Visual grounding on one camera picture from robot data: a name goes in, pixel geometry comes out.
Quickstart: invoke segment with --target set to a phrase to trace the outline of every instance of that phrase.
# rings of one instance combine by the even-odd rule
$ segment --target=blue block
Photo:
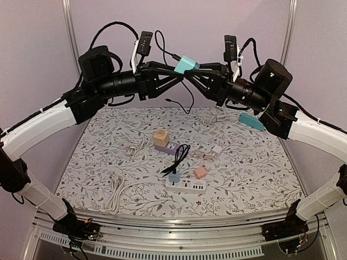
[[[184,74],[186,70],[199,69],[200,64],[193,61],[191,58],[183,56],[175,68],[175,72]]]
[[[176,171],[176,174],[174,174],[173,172],[169,173],[169,182],[179,183],[179,171]]]
[[[239,121],[246,124],[247,126],[253,127],[259,131],[264,131],[264,125],[255,117],[242,113],[240,115]]]

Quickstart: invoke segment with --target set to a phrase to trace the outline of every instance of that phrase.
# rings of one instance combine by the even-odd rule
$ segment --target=pink cube
[[[199,169],[195,169],[194,170],[194,175],[195,175],[195,178],[200,180],[200,179],[204,178],[207,175],[207,172],[204,169],[204,167],[200,167]]]

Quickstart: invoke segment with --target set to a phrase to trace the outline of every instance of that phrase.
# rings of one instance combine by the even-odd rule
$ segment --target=floral tablecloth
[[[122,174],[126,184],[139,181],[120,198],[119,213],[158,217],[205,217],[282,209],[302,191],[278,138],[238,121],[240,112],[227,111],[228,120],[205,126],[201,116],[216,115],[217,108],[193,108],[186,115],[179,108],[102,109],[87,126],[56,194],[74,207],[106,212],[111,194],[111,177]],[[158,129],[168,130],[170,141],[189,144],[188,157],[178,170],[194,178],[193,170],[204,166],[208,184],[203,195],[167,192],[161,170],[174,156],[145,146],[129,157],[124,151],[131,139],[153,137]],[[214,161],[204,160],[194,150],[208,153],[223,147]]]

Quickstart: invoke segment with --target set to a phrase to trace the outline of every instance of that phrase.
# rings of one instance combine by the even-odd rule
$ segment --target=power strip
[[[206,193],[207,186],[205,180],[192,180],[189,178],[181,178],[178,183],[171,183],[167,178],[165,188],[167,191],[180,191],[194,194],[204,194]]]

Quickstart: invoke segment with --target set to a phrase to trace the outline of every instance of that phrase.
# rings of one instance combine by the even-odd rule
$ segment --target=white wall
[[[163,32],[166,49],[178,55],[186,55],[199,63],[223,62],[224,35],[236,35],[239,45],[254,37],[258,43],[259,59],[279,60],[287,22],[289,0],[175,0],[175,1],[71,1],[73,21],[80,53],[84,53],[95,33],[105,24],[122,21],[135,28]],[[109,50],[119,55],[124,69],[133,49],[134,36],[126,28],[117,25],[106,29],[96,42],[108,45]],[[154,38],[151,54],[146,60],[162,62]],[[244,52],[244,75],[256,67],[252,47]],[[177,62],[170,57],[169,64]],[[215,106],[187,82],[196,96],[196,106]],[[138,98],[129,107],[177,106],[164,99],[171,98],[190,106],[191,97],[179,84],[154,100],[139,102]]]
[[[322,120],[347,129],[347,2],[299,1],[287,69],[287,93]],[[309,193],[327,182],[342,162],[304,144],[287,142]],[[341,259],[347,259],[347,208],[326,211]]]
[[[0,1],[0,126],[10,127],[77,81],[60,0]],[[53,190],[81,126],[47,139],[23,159]],[[20,259],[35,209],[0,188],[0,258]]]

